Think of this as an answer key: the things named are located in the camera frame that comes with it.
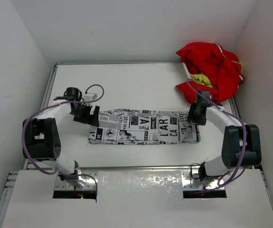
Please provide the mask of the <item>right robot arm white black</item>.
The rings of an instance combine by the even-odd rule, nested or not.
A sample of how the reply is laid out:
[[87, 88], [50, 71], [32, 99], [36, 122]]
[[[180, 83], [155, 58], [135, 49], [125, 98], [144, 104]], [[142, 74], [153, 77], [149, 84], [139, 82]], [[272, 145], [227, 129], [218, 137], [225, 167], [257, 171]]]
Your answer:
[[204, 126], [212, 122], [223, 134], [221, 154], [203, 162], [198, 169], [200, 181], [212, 180], [239, 168], [258, 166], [262, 161], [258, 126], [245, 124], [222, 106], [207, 98], [197, 97], [191, 104], [188, 122]]

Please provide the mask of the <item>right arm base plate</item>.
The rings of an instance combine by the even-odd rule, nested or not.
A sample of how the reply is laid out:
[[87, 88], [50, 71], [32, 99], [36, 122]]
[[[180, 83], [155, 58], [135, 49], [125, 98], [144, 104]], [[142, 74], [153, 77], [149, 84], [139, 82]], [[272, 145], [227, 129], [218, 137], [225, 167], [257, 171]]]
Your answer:
[[218, 187], [218, 179], [200, 181], [196, 170], [182, 171], [181, 182], [184, 191], [202, 191]]

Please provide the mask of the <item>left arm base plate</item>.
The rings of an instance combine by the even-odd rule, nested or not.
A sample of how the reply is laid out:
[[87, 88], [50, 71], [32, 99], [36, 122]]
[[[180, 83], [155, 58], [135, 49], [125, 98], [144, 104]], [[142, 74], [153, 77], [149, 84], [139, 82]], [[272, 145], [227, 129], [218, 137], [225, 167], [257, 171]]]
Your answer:
[[78, 171], [81, 176], [78, 177], [68, 177], [59, 174], [56, 177], [54, 190], [59, 191], [94, 191], [96, 190], [96, 184], [98, 183], [98, 173], [97, 172], [86, 172], [84, 170]]

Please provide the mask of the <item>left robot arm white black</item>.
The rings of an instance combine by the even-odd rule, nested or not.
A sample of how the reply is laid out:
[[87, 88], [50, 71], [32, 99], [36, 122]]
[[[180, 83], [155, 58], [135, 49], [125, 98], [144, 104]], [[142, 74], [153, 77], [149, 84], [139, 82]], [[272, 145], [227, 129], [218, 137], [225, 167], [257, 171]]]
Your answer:
[[57, 126], [72, 115], [75, 122], [98, 127], [100, 108], [91, 104], [100, 99], [95, 93], [82, 93], [78, 88], [68, 87], [62, 96], [54, 98], [52, 105], [24, 120], [21, 140], [25, 158], [41, 173], [57, 174], [61, 181], [72, 186], [91, 178], [89, 174], [82, 174], [78, 163], [62, 152]]

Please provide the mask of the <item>newspaper print trousers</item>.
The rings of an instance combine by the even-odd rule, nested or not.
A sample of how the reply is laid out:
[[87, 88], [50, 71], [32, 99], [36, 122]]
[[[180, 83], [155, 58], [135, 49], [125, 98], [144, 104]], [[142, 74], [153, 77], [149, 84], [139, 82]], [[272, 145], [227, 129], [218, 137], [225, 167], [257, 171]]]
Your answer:
[[88, 141], [110, 145], [199, 143], [199, 128], [187, 118], [187, 111], [103, 111], [98, 115], [99, 126], [91, 128]]

